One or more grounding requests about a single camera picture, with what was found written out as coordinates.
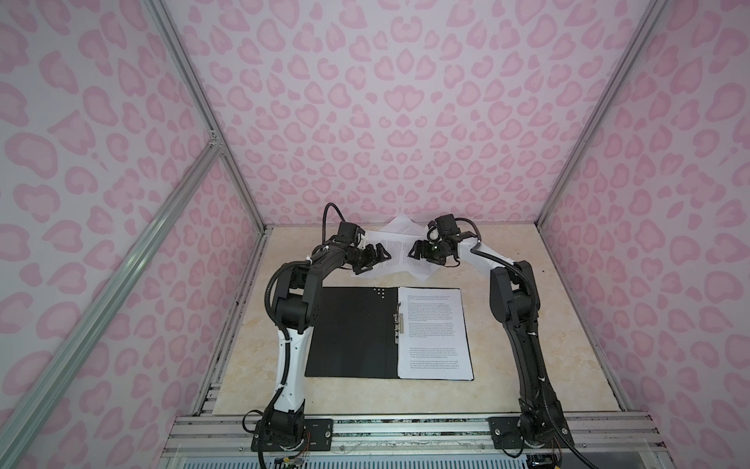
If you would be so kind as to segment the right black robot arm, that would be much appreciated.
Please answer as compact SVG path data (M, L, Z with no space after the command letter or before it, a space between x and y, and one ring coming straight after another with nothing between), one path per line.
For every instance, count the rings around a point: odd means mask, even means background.
M527 261L514 261L486 246L475 222L451 214L428 224L409 256L445 267L449 259L468 263L488 278L488 304L503 326L519 379L519 432L521 440L541 448L557 441L574 445L570 426L548 374L539 338L541 301L533 269Z

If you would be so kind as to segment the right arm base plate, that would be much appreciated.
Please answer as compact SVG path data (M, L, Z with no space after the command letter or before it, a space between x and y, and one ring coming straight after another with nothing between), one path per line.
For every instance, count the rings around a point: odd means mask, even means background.
M487 420L494 449L519 455L531 449L570 449L574 445L566 422L552 422L546 417L534 419L529 414Z

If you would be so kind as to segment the black file folder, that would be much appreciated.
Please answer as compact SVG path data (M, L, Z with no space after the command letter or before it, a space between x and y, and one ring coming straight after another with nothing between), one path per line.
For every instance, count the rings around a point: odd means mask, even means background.
M400 379L394 314L400 287L326 287L308 377Z

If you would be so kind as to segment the printed paper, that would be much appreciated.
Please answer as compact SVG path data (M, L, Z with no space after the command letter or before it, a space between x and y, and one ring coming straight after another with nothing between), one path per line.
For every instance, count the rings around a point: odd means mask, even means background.
M360 274L363 279L375 279L392 274L409 273L427 281L439 266L425 260L416 260L408 256L417 240L425 240L427 227L413 222L404 214L398 215L380 230L367 230L365 240L368 244L382 244L391 254L391 259L373 267L369 272Z
M401 287L404 334L398 344L398 377L472 381L474 371L461 291Z

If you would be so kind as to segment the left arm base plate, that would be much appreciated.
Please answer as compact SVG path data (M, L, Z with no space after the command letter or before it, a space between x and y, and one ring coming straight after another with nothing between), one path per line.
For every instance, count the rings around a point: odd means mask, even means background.
M259 423L254 430L252 451L330 451L333 420L329 418L296 419L291 423Z

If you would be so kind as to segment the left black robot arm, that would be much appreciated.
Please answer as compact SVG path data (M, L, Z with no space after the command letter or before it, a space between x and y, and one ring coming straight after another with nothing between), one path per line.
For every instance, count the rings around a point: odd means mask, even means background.
M361 226L342 221L306 259L285 263L271 275L264 308L279 333L279 360L275 392L253 430L258 453L269 446L295 451L307 443L304 374L323 282L342 267L360 275L391 259L386 248L365 237Z

